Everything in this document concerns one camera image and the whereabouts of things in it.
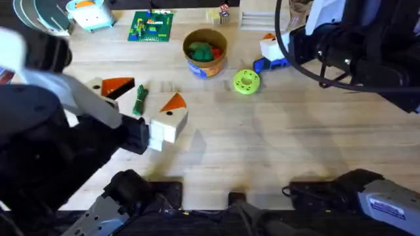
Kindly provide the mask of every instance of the black cable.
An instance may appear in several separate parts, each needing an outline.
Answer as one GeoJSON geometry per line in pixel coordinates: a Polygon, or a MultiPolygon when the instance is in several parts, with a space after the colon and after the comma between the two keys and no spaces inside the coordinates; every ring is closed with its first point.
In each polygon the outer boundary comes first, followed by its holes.
{"type": "Polygon", "coordinates": [[[243,210],[241,209],[241,207],[238,204],[234,204],[234,206],[237,208],[237,210],[239,212],[239,215],[241,215],[242,221],[245,224],[245,228],[247,229],[248,235],[249,236],[254,236],[254,233],[252,231],[251,225],[249,224],[247,216],[245,215],[245,213],[243,212],[243,210]]]}
{"type": "Polygon", "coordinates": [[[276,5],[276,13],[274,15],[274,29],[276,30],[276,38],[277,43],[280,47],[280,50],[282,51],[284,57],[286,60],[299,72],[304,74],[305,76],[319,82],[325,85],[337,87],[340,89],[347,89],[352,90],[356,92],[374,92],[374,93],[419,93],[420,87],[409,87],[409,88],[373,88],[373,87],[365,87],[365,86],[356,86],[356,85],[349,85],[346,83],[338,82],[338,81],[332,81],[330,79],[325,79],[320,77],[319,75],[316,75],[315,73],[312,73],[311,71],[307,70],[306,68],[302,67],[298,63],[296,63],[296,60],[292,55],[289,54],[289,52],[286,50],[285,45],[283,43],[282,39],[282,33],[280,31],[280,10],[282,9],[282,0],[277,0],[276,5]]]}

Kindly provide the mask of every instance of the white toy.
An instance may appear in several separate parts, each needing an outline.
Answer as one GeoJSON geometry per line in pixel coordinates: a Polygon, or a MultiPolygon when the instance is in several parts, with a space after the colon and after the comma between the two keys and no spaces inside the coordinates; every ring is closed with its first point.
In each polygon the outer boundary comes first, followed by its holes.
{"type": "Polygon", "coordinates": [[[66,10],[70,18],[89,32],[112,27],[115,23],[114,16],[104,0],[71,0],[67,3],[66,10]]]}
{"type": "Polygon", "coordinates": [[[175,143],[188,120],[186,103],[179,93],[150,120],[149,148],[162,151],[163,141],[175,143]]]}
{"type": "MultiPolygon", "coordinates": [[[[290,33],[282,34],[282,39],[285,45],[289,44],[290,33]]],[[[283,59],[284,55],[278,46],[276,39],[263,39],[260,41],[261,54],[270,61],[283,59]]]]}

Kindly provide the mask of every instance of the green ring toy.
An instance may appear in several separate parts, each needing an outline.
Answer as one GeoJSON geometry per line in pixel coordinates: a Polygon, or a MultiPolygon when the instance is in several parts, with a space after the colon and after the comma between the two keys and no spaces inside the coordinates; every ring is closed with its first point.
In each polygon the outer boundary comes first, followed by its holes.
{"type": "Polygon", "coordinates": [[[235,74],[234,87],[242,94],[253,94],[260,87],[260,77],[250,69],[243,69],[235,74]]]}

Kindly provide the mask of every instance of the wooden tabletop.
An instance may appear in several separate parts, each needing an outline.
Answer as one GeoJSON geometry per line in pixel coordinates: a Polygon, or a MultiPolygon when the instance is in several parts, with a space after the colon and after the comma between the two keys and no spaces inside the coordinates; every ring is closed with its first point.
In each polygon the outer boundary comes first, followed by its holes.
{"type": "MultiPolygon", "coordinates": [[[[262,73],[260,91],[241,95],[234,74],[261,57],[267,32],[216,28],[228,40],[228,63],[220,75],[198,79],[188,69],[183,39],[211,28],[205,9],[177,9],[168,43],[128,42],[133,10],[114,11],[112,29],[76,28],[70,37],[73,62],[66,73],[83,82],[94,77],[134,77],[150,89],[146,120],[179,91],[189,120],[174,146],[136,155],[119,150],[63,209],[87,209],[120,170],[134,169],[149,180],[182,180],[185,209],[223,209],[231,190],[246,191],[261,208],[291,208],[281,188],[293,178],[336,177],[365,168],[420,191],[420,117],[379,95],[352,93],[318,84],[293,68],[262,73]]],[[[319,71],[319,63],[308,68],[319,71]]],[[[335,77],[338,71],[329,70],[335,77]]],[[[132,115],[135,89],[117,101],[132,115]]]]}

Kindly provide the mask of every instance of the white block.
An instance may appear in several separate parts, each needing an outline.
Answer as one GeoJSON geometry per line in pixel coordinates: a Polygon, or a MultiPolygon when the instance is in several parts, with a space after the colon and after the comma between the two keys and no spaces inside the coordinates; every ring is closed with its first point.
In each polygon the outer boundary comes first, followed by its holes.
{"type": "MultiPolygon", "coordinates": [[[[284,33],[282,35],[283,42],[285,44],[285,47],[287,51],[289,50],[289,33],[284,33]]],[[[269,59],[270,61],[283,59],[284,55],[282,51],[280,50],[280,47],[278,46],[277,39],[263,39],[260,41],[260,48],[261,48],[261,54],[265,58],[269,59]]]]}
{"type": "Polygon", "coordinates": [[[163,141],[175,143],[188,120],[188,110],[179,94],[175,94],[168,104],[150,120],[149,148],[158,151],[161,151],[163,141]]]}

